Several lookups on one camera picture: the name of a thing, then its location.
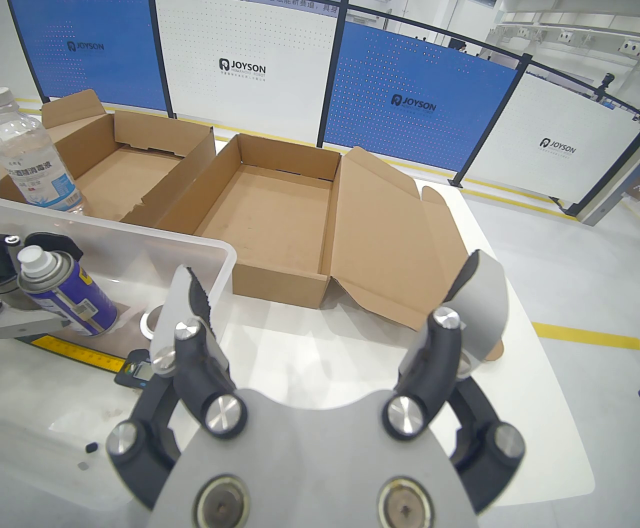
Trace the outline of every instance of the blue spray can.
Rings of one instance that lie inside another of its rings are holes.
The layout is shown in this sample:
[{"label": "blue spray can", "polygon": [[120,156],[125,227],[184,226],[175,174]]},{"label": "blue spray can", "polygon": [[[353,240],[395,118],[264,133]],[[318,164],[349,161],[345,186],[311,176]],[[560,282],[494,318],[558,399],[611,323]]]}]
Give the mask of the blue spray can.
[{"label": "blue spray can", "polygon": [[118,318],[118,309],[71,255],[27,246],[18,253],[18,286],[41,308],[70,321],[82,335],[99,335]]}]

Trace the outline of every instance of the pegboard panel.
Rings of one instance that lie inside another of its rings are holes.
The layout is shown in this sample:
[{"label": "pegboard panel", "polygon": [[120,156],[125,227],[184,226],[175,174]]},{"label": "pegboard panel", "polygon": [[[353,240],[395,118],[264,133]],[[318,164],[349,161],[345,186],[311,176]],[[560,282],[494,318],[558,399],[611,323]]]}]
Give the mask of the pegboard panel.
[{"label": "pegboard panel", "polygon": [[335,19],[239,0],[157,0],[174,112],[315,143]]},{"label": "pegboard panel", "polygon": [[9,4],[4,0],[0,0],[0,50],[0,86],[7,86],[14,97],[40,101],[15,32]]},{"label": "pegboard panel", "polygon": [[526,74],[468,174],[579,202],[640,132],[633,117]]},{"label": "pegboard panel", "polygon": [[166,110],[147,0],[13,0],[42,91]]},{"label": "pegboard panel", "polygon": [[347,22],[324,140],[460,170],[515,71]]}]

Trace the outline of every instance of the bottle label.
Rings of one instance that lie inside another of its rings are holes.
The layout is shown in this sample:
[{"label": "bottle label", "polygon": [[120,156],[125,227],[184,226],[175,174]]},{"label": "bottle label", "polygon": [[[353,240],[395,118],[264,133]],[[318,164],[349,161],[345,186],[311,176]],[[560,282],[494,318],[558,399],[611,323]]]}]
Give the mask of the bottle label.
[{"label": "bottle label", "polygon": [[66,211],[82,200],[53,145],[17,157],[0,156],[0,162],[30,204]]}]

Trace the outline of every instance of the yellow ruler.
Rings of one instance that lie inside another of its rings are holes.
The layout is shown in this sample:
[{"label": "yellow ruler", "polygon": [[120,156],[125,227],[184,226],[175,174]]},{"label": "yellow ruler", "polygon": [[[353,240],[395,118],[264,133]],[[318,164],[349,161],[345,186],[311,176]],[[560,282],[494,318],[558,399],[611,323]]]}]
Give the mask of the yellow ruler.
[{"label": "yellow ruler", "polygon": [[125,362],[123,358],[105,354],[104,352],[98,352],[97,350],[86,348],[84,346],[65,341],[64,339],[53,337],[52,335],[43,335],[33,340],[21,340],[48,352],[53,352],[59,356],[73,359],[74,361],[84,363],[85,365],[97,367],[103,371],[118,373]]}]

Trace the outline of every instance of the open cardboard box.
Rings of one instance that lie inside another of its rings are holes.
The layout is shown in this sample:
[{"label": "open cardboard box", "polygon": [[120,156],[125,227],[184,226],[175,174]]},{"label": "open cardboard box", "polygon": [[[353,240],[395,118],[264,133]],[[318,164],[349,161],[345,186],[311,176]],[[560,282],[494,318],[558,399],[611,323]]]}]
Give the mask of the open cardboard box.
[{"label": "open cardboard box", "polygon": [[[420,199],[412,178],[359,147],[340,156],[240,134],[201,166],[124,221],[230,243],[236,294],[319,308],[334,278],[418,330],[467,259],[440,194]],[[501,354],[499,343],[489,359]]]},{"label": "open cardboard box", "polygon": [[[192,179],[196,173],[182,158],[201,143],[210,156],[216,153],[210,127],[142,113],[107,114],[93,90],[44,104],[42,124],[86,198],[87,215],[106,220],[124,219],[165,178]],[[24,203],[7,175],[0,198]]]}]

